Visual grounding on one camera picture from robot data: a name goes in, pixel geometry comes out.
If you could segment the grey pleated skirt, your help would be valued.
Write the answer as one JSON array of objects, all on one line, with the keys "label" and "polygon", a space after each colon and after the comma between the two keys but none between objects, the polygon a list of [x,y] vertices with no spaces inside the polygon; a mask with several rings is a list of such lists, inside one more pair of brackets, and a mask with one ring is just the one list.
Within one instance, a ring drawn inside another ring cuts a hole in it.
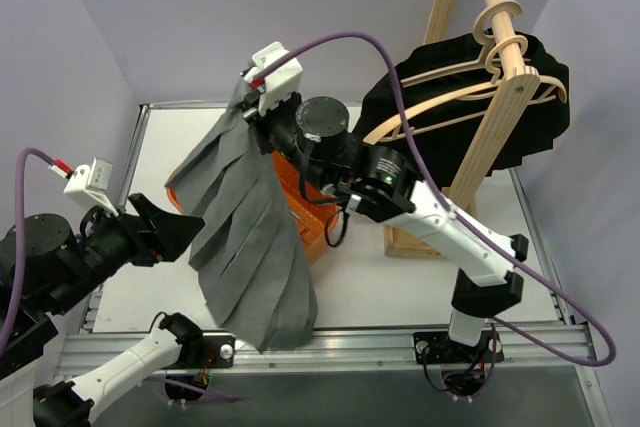
[{"label": "grey pleated skirt", "polygon": [[181,213],[204,222],[188,264],[216,326],[260,352],[294,350],[311,340],[318,303],[273,161],[244,117],[248,93],[238,81],[165,188]]}]

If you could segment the wooden hanger of black skirt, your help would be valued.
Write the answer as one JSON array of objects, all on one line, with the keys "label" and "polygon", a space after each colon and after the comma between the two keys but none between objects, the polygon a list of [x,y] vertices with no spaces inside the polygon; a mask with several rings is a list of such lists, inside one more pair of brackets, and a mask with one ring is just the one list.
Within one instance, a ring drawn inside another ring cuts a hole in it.
[{"label": "wooden hanger of black skirt", "polygon": [[485,70],[495,84],[502,74],[503,62],[499,59],[503,50],[512,44],[519,46],[520,53],[526,54],[528,39],[514,34],[506,40],[497,41],[492,33],[484,29],[485,22],[497,14],[507,13],[517,17],[523,13],[516,0],[502,0],[486,7],[476,18],[472,32],[456,38],[427,44],[416,50],[418,60],[425,65],[418,73],[401,80],[403,87],[413,87],[447,76],[474,70]]}]

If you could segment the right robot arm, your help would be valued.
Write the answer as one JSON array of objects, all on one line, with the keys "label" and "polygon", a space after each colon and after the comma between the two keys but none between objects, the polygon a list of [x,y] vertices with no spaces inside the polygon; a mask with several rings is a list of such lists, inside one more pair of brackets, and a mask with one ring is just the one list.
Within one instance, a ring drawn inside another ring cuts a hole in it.
[{"label": "right robot arm", "polygon": [[401,153],[350,132],[340,101],[294,95],[272,110],[252,108],[244,117],[261,151],[279,153],[298,172],[305,201],[336,204],[345,214],[399,228],[457,266],[443,337],[453,358],[475,353],[486,321],[521,301],[524,280],[514,263],[526,259],[527,238],[497,234],[438,198]]}]

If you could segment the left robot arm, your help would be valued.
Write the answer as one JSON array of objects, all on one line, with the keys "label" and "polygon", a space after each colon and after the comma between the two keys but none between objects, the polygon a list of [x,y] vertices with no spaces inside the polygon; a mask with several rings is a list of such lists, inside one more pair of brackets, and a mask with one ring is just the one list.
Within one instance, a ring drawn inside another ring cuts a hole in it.
[{"label": "left robot arm", "polygon": [[89,426],[156,371],[190,366],[202,352],[202,330],[185,315],[167,314],[146,336],[94,370],[55,385],[36,383],[45,345],[68,313],[121,267],[152,267],[181,257],[204,222],[166,212],[140,193],[136,212],[92,207],[75,233],[57,214],[19,217],[1,241],[1,423],[4,426]]}]

